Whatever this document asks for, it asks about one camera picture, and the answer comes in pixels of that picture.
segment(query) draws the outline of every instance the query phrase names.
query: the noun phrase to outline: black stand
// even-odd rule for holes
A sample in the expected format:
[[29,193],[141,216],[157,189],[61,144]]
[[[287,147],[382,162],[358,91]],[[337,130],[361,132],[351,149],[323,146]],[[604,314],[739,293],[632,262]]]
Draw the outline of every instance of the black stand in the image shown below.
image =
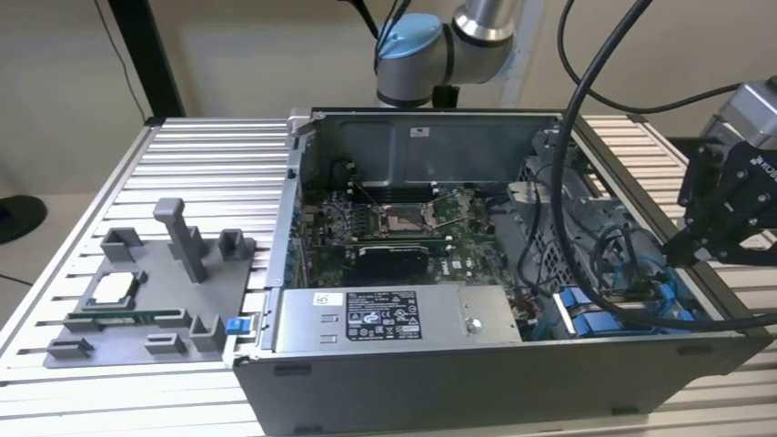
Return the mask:
[[42,223],[46,214],[46,204],[39,198],[0,198],[0,244],[29,234]]
[[431,107],[453,108],[458,106],[458,86],[437,85],[431,91]]

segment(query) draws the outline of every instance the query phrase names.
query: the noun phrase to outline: white wall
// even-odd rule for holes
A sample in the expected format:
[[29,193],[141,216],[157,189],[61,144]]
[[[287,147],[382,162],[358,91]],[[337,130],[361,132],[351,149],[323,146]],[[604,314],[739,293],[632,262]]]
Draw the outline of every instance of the white wall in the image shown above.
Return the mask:
[[[367,1],[382,22],[390,1]],[[415,0],[446,20],[455,0]],[[334,0],[154,0],[154,17],[191,115],[285,117],[290,107],[374,105],[374,40]],[[501,84],[466,86],[461,105],[491,107]]]
[[[544,2],[519,107],[564,107],[572,89],[555,52],[564,0]],[[578,74],[631,2],[578,0],[566,25],[566,53]],[[654,106],[707,89],[777,74],[774,0],[656,0],[606,63],[592,89],[628,106]],[[698,134],[724,97],[647,116],[666,135]],[[614,113],[587,98],[583,113]]]
[[[389,3],[367,0],[379,21]],[[415,0],[411,11],[446,19],[458,3]],[[567,51],[579,69],[627,3],[578,0]],[[554,51],[562,4],[546,3],[519,107],[562,107],[568,97]],[[374,42],[346,3],[153,0],[151,7],[189,115],[283,117],[294,106],[374,103]],[[774,16],[774,0],[655,1],[596,89],[648,105],[777,73]],[[499,83],[466,86],[461,105],[495,106],[499,92]],[[692,134],[718,106],[719,99],[654,120],[670,134]],[[588,102],[586,112],[606,108]],[[90,0],[0,0],[0,193],[97,190],[139,125]]]
[[0,193],[97,190],[141,124],[90,0],[0,1]]

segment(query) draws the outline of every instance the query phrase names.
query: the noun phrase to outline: green circuit board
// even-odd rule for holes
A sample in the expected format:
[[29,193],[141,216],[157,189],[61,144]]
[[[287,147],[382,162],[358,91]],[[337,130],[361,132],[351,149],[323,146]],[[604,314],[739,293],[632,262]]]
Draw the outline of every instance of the green circuit board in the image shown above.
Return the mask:
[[307,207],[306,224],[310,287],[353,286],[345,278],[355,269],[358,250],[374,246],[429,251],[426,271],[405,278],[406,284],[514,284],[483,199],[473,190],[441,189],[423,204],[354,205],[325,199]]

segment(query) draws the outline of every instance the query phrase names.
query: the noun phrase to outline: power supply label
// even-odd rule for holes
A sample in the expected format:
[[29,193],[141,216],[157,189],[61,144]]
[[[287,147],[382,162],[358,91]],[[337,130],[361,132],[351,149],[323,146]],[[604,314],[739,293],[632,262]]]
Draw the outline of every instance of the power supply label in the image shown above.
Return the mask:
[[345,331],[350,341],[419,340],[415,292],[346,293]]

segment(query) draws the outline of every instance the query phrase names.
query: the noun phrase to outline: motherboard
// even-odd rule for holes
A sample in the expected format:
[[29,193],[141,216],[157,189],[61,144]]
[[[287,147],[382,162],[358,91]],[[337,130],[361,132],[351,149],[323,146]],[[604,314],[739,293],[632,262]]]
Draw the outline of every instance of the motherboard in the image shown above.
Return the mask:
[[303,206],[307,286],[514,287],[486,197],[471,187],[382,192],[349,183]]

